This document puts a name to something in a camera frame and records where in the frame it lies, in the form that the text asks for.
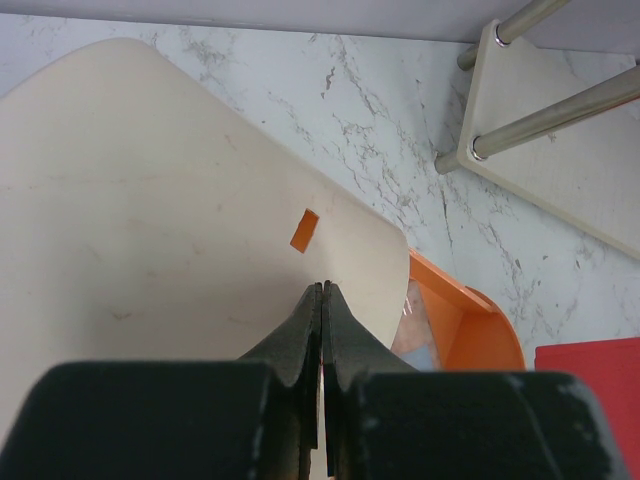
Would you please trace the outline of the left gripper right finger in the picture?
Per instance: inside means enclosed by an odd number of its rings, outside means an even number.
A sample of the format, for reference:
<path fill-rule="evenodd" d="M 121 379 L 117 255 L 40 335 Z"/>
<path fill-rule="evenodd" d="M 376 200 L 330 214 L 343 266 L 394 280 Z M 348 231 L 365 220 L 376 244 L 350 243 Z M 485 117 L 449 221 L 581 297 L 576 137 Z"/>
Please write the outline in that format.
<path fill-rule="evenodd" d="M 593 392 L 558 372 L 421 372 L 324 286 L 327 471 L 336 479 L 624 479 Z"/>

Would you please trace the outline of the cream drawer organizer shell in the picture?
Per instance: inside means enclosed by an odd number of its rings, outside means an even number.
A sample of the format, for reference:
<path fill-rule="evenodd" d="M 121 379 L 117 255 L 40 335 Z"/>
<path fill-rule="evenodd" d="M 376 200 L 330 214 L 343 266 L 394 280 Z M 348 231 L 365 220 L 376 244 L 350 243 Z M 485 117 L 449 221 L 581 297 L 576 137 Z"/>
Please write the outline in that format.
<path fill-rule="evenodd" d="M 1 100 L 1 363 L 234 358 L 306 287 L 384 344 L 401 231 L 143 42 L 79 49 Z"/>

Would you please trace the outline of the clear frosted bottle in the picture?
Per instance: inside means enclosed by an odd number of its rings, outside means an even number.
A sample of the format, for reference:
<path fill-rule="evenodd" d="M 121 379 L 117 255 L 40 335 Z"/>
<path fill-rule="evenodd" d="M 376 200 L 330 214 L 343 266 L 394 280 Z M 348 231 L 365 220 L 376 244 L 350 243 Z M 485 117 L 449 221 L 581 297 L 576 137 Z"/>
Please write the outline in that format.
<path fill-rule="evenodd" d="M 402 316 L 391 351 L 419 371 L 441 369 L 440 356 L 420 285 L 415 280 L 408 283 Z"/>

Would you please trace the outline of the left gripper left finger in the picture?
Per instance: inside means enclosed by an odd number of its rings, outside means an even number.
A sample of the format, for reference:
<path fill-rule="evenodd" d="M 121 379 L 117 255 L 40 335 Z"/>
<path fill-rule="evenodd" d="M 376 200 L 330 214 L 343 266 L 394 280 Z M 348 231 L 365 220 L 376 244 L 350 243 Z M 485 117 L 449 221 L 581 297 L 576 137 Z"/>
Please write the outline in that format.
<path fill-rule="evenodd" d="M 1 451 L 5 479 L 306 479 L 317 447 L 320 288 L 231 361 L 57 365 Z"/>

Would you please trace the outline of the orange top drawer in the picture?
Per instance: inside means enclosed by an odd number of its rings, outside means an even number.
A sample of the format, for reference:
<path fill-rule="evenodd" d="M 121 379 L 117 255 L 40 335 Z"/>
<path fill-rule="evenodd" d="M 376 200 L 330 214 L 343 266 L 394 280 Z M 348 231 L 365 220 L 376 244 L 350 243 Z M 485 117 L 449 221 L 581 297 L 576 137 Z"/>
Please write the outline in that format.
<path fill-rule="evenodd" d="M 426 348 L 437 370 L 523 371 L 514 327 L 489 297 L 410 252 L 408 306 L 427 326 Z"/>

